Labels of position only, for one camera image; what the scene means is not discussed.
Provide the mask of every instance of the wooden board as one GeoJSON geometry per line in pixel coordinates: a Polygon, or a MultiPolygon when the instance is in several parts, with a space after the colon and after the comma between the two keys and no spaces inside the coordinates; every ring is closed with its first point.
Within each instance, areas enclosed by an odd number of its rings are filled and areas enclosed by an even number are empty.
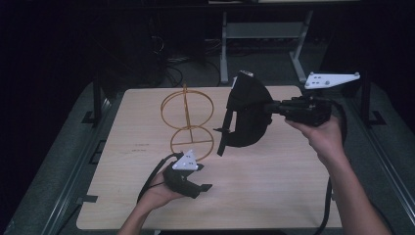
{"type": "MultiPolygon", "coordinates": [[[[274,100],[299,96],[295,86],[267,87],[274,100]]],[[[216,154],[226,112],[229,87],[192,88],[207,94],[214,103],[212,118],[204,125],[214,138],[212,153],[202,161],[205,168],[189,180],[211,183],[212,188],[197,199],[175,200],[153,211],[147,229],[257,229],[317,227],[324,214],[328,173],[301,133],[273,115],[265,135],[245,148],[226,147],[216,154]]],[[[119,229],[135,206],[137,196],[159,161],[170,152],[170,138],[176,131],[161,119],[161,103],[180,89],[128,90],[121,102],[88,195],[96,203],[84,203],[77,220],[80,229],[119,229]]],[[[210,103],[189,94],[192,124],[203,122],[210,103]]],[[[179,126],[186,125],[183,98],[173,99],[164,116],[179,126]]],[[[204,131],[194,131],[205,139],[204,131]]],[[[193,149],[199,157],[201,145],[193,149]]],[[[336,205],[331,206],[328,227],[341,227],[336,205]]]]}

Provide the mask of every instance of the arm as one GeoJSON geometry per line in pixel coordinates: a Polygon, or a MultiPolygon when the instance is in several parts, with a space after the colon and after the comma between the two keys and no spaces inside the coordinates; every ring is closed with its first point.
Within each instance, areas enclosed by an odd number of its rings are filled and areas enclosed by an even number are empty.
{"type": "Polygon", "coordinates": [[[184,197],[179,193],[171,191],[166,185],[163,184],[163,181],[164,178],[162,176],[162,172],[160,172],[155,176],[155,179],[151,184],[157,186],[149,188],[149,190],[147,190],[147,192],[143,195],[130,216],[124,224],[122,224],[122,227],[117,233],[118,235],[138,235],[144,221],[152,210],[160,208],[174,199],[184,197]]]}
{"type": "Polygon", "coordinates": [[[319,127],[288,120],[286,123],[301,131],[329,171],[345,234],[390,234],[348,162],[338,119],[331,117],[319,127]]]}

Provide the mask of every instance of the white triangular tracker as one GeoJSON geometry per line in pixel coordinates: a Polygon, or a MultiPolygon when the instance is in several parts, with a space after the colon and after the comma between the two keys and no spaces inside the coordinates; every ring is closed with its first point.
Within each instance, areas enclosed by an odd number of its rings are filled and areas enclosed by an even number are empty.
{"type": "Polygon", "coordinates": [[[311,72],[305,82],[305,89],[329,88],[360,78],[360,74],[328,74],[311,72]]]}
{"type": "Polygon", "coordinates": [[[196,158],[193,150],[189,150],[183,155],[174,165],[173,169],[182,170],[197,170],[198,164],[196,164],[196,158]]]}

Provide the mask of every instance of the person's left hand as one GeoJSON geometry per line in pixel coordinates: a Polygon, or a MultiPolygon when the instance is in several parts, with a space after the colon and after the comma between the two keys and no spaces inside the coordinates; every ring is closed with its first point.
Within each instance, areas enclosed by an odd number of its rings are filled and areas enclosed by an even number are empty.
{"type": "Polygon", "coordinates": [[[164,177],[159,172],[150,183],[150,188],[144,193],[141,200],[138,202],[146,204],[146,207],[150,210],[160,208],[174,199],[183,198],[182,194],[171,191],[167,185],[164,184],[164,177]]]}

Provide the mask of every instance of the gold wire frame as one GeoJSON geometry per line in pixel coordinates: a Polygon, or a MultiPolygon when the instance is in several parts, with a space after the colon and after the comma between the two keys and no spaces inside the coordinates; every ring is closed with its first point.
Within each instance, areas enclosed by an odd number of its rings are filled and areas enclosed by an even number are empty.
{"type": "Polygon", "coordinates": [[[211,153],[211,151],[213,150],[214,140],[213,140],[213,135],[206,128],[204,128],[203,125],[206,124],[211,119],[211,117],[213,116],[213,112],[214,112],[214,105],[213,105],[213,102],[210,99],[210,97],[207,94],[205,94],[203,92],[200,92],[200,91],[197,91],[197,90],[188,90],[186,84],[183,85],[183,90],[173,92],[170,95],[168,95],[167,97],[165,97],[164,100],[161,102],[161,118],[162,118],[162,120],[164,121],[165,124],[167,124],[168,126],[174,128],[174,129],[177,129],[177,131],[174,132],[173,136],[170,139],[170,150],[171,150],[171,152],[174,153],[173,146],[175,146],[175,145],[188,145],[188,144],[199,144],[199,143],[211,142],[210,149],[208,150],[208,152],[204,156],[196,159],[196,161],[198,162],[198,161],[201,161],[202,159],[206,158],[211,153]],[[206,120],[204,120],[201,124],[195,125],[195,124],[191,123],[190,115],[189,115],[189,107],[188,107],[188,104],[187,104],[187,94],[197,94],[197,95],[204,96],[210,102],[211,112],[210,112],[208,118],[206,120]],[[169,101],[171,101],[173,98],[175,98],[177,96],[180,96],[180,95],[183,95],[184,112],[185,112],[185,118],[186,118],[186,126],[183,126],[183,127],[174,126],[174,125],[168,123],[165,120],[164,113],[163,113],[164,108],[167,105],[167,103],[169,101]],[[196,128],[200,128],[200,129],[204,130],[210,136],[210,139],[202,140],[202,141],[195,141],[193,139],[192,130],[196,129],[196,128]],[[190,141],[189,142],[182,142],[182,143],[173,143],[174,137],[176,137],[176,135],[180,131],[183,131],[183,130],[188,130],[189,131],[190,141]]]}

